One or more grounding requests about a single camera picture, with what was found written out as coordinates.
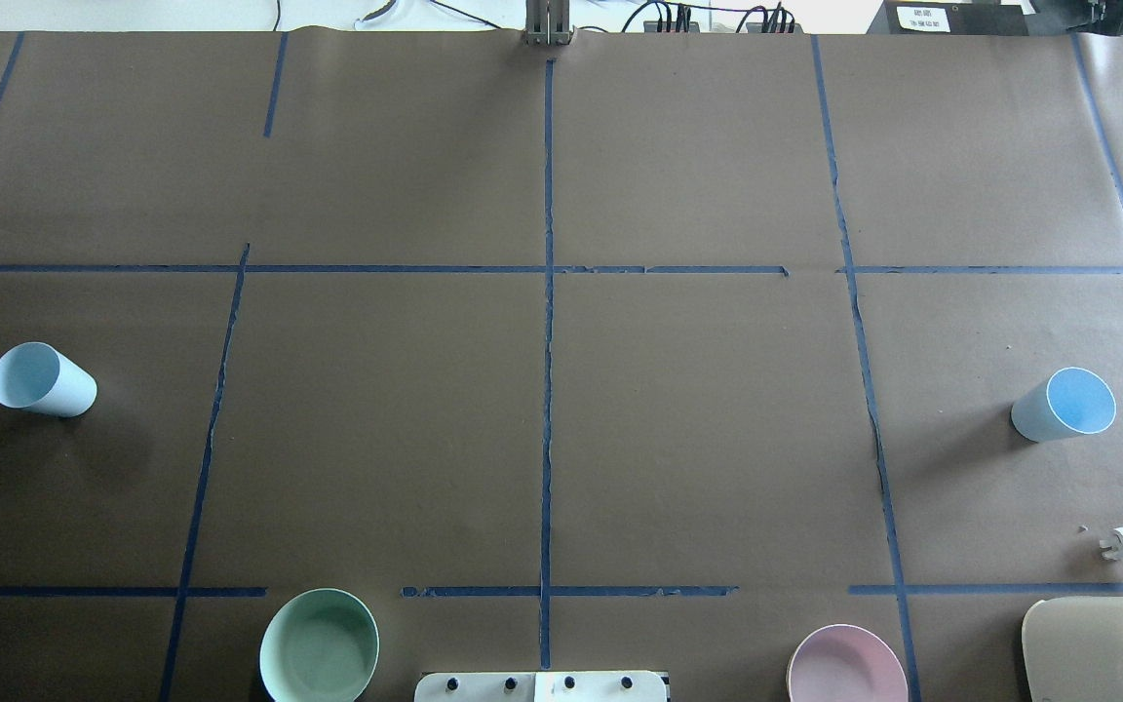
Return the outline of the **white pillar base plate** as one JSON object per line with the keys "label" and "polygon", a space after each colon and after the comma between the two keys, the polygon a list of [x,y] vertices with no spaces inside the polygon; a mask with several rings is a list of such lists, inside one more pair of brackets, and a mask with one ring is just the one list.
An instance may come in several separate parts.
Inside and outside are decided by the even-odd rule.
{"label": "white pillar base plate", "polygon": [[414,701],[670,701],[667,674],[654,671],[433,672]]}

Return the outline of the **aluminium frame post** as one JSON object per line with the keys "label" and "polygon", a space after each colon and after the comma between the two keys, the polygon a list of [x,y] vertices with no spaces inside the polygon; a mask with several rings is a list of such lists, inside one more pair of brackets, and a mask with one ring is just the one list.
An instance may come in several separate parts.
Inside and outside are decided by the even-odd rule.
{"label": "aluminium frame post", "polygon": [[526,0],[523,39],[529,46],[566,46],[573,40],[569,0]]}

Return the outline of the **green bowl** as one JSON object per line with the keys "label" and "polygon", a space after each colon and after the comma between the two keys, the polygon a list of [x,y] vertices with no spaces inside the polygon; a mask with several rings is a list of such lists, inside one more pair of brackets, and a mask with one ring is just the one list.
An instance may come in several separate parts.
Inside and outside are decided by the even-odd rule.
{"label": "green bowl", "polygon": [[377,622],[360,599],[338,589],[299,594],[271,619],[259,674],[272,701],[356,701],[377,671]]}

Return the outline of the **pink bowl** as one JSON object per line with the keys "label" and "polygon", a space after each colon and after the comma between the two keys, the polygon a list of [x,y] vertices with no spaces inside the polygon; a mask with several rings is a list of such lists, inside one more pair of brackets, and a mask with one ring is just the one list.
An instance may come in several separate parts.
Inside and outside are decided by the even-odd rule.
{"label": "pink bowl", "polygon": [[856,624],[828,624],[793,651],[789,701],[909,701],[909,676],[882,637]]}

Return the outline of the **black box with label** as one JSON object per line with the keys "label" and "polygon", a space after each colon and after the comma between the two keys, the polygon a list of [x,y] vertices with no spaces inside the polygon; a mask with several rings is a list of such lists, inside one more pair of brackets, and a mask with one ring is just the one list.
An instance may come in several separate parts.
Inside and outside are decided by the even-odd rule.
{"label": "black box with label", "polygon": [[882,1],[868,35],[1028,36],[1020,4],[995,1]]}

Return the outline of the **light blue cup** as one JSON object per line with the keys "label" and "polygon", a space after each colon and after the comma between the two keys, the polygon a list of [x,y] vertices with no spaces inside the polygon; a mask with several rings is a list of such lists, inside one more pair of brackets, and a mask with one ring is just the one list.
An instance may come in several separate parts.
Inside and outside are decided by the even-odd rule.
{"label": "light blue cup", "polygon": [[0,405],[72,418],[97,400],[98,386],[85,370],[45,341],[24,341],[0,357]]}
{"label": "light blue cup", "polygon": [[1052,443],[1104,434],[1117,417],[1117,400],[1105,379],[1070,366],[1013,403],[1010,419],[1030,443]]}

